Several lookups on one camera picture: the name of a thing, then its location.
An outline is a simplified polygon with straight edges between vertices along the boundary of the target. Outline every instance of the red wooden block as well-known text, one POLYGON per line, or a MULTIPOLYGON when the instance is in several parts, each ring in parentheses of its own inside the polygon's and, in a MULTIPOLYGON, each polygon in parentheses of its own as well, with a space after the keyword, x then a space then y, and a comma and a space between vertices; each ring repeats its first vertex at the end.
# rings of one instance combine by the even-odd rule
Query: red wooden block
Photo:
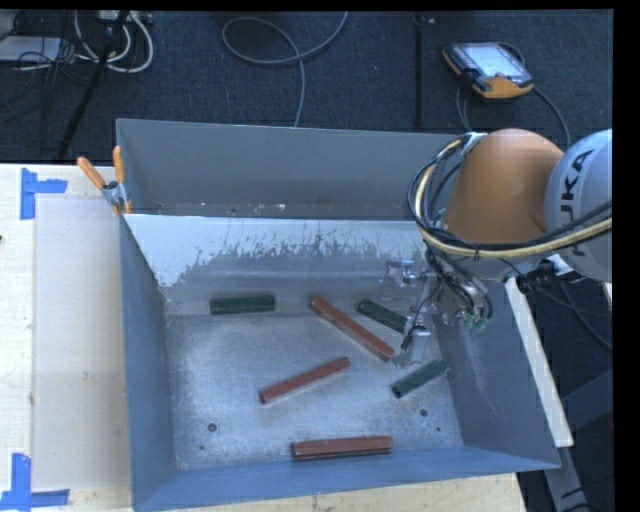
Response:
POLYGON ((384 453, 393 448, 391 436, 345 437, 315 439, 291 444, 291 456, 295 460, 324 459, 384 453))
POLYGON ((276 398, 280 398, 283 395, 287 395, 304 386, 308 386, 313 382, 324 379, 329 375, 333 375, 336 372, 344 370, 349 366, 351 366, 351 361, 349 361, 348 357, 341 357, 339 359, 331 361, 330 363, 323 364, 322 366, 318 366, 317 368, 314 368, 313 370, 310 370, 306 373, 301 373, 299 375, 296 375, 295 377, 263 389, 262 391, 260 391, 260 401, 263 404, 266 404, 275 400, 276 398))
POLYGON ((375 334, 365 329, 322 297, 315 297, 309 306, 322 318, 331 322, 347 336, 356 340, 383 361, 389 361, 393 356, 393 347, 387 345, 375 334))

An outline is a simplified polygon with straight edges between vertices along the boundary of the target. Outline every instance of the orange clamp handle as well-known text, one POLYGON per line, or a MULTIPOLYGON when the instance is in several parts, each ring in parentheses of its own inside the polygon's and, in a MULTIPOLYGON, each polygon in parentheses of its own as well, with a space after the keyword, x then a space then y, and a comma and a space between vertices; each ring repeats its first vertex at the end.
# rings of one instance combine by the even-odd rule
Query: orange clamp handle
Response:
POLYGON ((113 148, 113 167, 116 170, 116 181, 118 183, 124 183, 126 173, 124 171, 124 160, 122 160, 122 149, 120 146, 113 148))
POLYGON ((89 160, 87 160, 83 156, 79 156, 76 160, 76 163, 78 164, 78 167, 80 167, 80 169, 82 169, 87 175, 87 178, 91 180, 91 183, 93 183, 96 187, 102 189, 106 186, 107 182, 98 172, 98 170, 93 166, 93 164, 89 162, 89 160))

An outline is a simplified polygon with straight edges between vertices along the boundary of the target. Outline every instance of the wooden block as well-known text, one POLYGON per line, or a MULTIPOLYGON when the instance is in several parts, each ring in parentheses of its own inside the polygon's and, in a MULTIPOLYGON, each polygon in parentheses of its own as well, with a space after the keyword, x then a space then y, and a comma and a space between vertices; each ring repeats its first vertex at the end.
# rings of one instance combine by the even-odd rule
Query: wooden block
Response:
POLYGON ((289 393, 308 386, 309 384, 325 379, 334 373, 348 368, 349 366, 351 366, 351 361, 349 361, 348 357, 341 357, 331 361, 330 363, 318 366, 306 373, 301 373, 288 380, 263 389, 259 393, 260 401, 263 404, 272 402, 277 398, 288 395, 289 393))
POLYGON ((393 356, 393 347, 387 345, 375 334, 365 329, 358 322, 345 315, 322 297, 315 297, 309 306, 322 318, 331 322, 347 336, 360 343, 360 345, 383 361, 389 361, 393 356))
POLYGON ((393 447, 391 436, 345 437, 316 439, 291 444, 291 456, 295 460, 325 459, 385 453, 393 447))
POLYGON ((209 301, 209 305, 212 315, 260 313, 263 311, 273 311, 276 308, 276 298, 273 295, 216 297, 209 301))
POLYGON ((407 393, 442 375, 448 369, 449 365, 444 361, 433 361, 400 379, 391 386, 391 390, 396 398, 402 398, 407 393))
POLYGON ((391 311, 372 300, 361 300, 358 304, 358 313, 362 313, 372 320, 380 322, 382 325, 386 325, 400 334, 404 334, 404 325, 407 323, 407 319, 400 313, 391 311))

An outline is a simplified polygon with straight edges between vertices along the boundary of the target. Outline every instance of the handheld device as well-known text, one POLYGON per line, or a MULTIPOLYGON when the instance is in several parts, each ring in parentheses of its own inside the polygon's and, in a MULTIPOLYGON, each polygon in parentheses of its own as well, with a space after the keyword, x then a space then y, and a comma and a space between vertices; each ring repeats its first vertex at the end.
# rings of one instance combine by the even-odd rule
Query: handheld device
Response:
POLYGON ((487 100, 517 98, 533 89, 529 72, 499 43, 450 43, 442 54, 456 75, 487 100))

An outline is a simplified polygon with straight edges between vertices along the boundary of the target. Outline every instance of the green wooden block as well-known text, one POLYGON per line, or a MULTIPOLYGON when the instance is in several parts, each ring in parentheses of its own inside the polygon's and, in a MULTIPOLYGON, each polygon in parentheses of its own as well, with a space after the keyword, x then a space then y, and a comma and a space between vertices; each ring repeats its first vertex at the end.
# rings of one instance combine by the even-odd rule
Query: green wooden block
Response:
POLYGON ((394 331, 398 331, 400 334, 404 334, 404 324, 407 319, 401 314, 391 311, 380 304, 376 304, 369 299, 363 299, 358 304, 358 313, 362 313, 372 320, 386 325, 394 331))
POLYGON ((444 361, 433 361, 400 379, 391 386, 391 390, 396 398, 402 398, 407 393, 442 375, 448 369, 449 365, 444 361))
POLYGON ((212 315, 259 313, 273 311, 276 308, 276 298, 273 295, 218 297, 211 299, 210 306, 212 315))

